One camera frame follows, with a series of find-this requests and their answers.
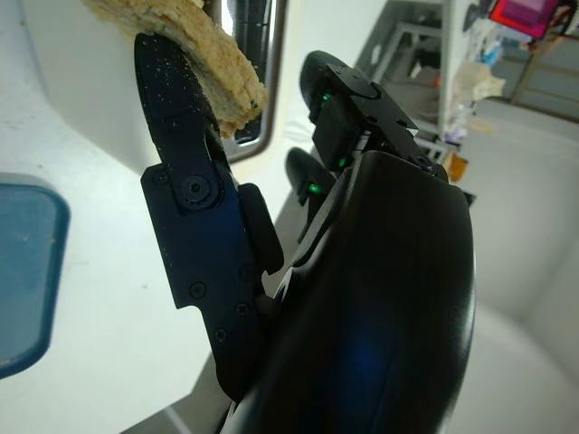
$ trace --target black screw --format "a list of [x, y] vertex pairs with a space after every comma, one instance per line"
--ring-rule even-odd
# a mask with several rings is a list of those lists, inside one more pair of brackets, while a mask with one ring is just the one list
[[187, 201], [198, 203], [207, 198], [211, 192], [211, 186], [202, 176], [190, 176], [183, 184], [183, 194]]
[[157, 185], [165, 185], [169, 182], [169, 175], [165, 171], [160, 170], [153, 175], [153, 182]]
[[246, 316], [249, 310], [250, 309], [244, 303], [240, 303], [235, 307], [235, 312], [237, 312], [237, 315], [239, 316]]
[[224, 342], [227, 339], [227, 332], [223, 328], [215, 330], [215, 339], [217, 342]]
[[203, 298], [206, 292], [207, 288], [202, 282], [195, 282], [189, 287], [189, 294], [191, 294], [193, 298]]

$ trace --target green led light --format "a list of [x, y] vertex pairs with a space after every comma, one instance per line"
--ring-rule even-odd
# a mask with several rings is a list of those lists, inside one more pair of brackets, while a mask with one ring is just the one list
[[326, 102], [329, 100], [329, 97], [331, 97], [329, 93], [324, 94], [324, 96], [322, 97], [322, 103], [319, 105], [321, 109], [324, 108]]
[[319, 185], [315, 185], [315, 184], [308, 185], [308, 190], [310, 190], [313, 194], [322, 193], [322, 189], [319, 187]]

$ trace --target piece of bread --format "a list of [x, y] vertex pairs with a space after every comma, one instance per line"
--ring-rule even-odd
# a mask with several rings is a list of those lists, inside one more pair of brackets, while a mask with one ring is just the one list
[[103, 20], [134, 37], [159, 33], [178, 42], [219, 122], [230, 136], [256, 118], [267, 104], [267, 90], [235, 40], [198, 5], [203, 0], [82, 0]]

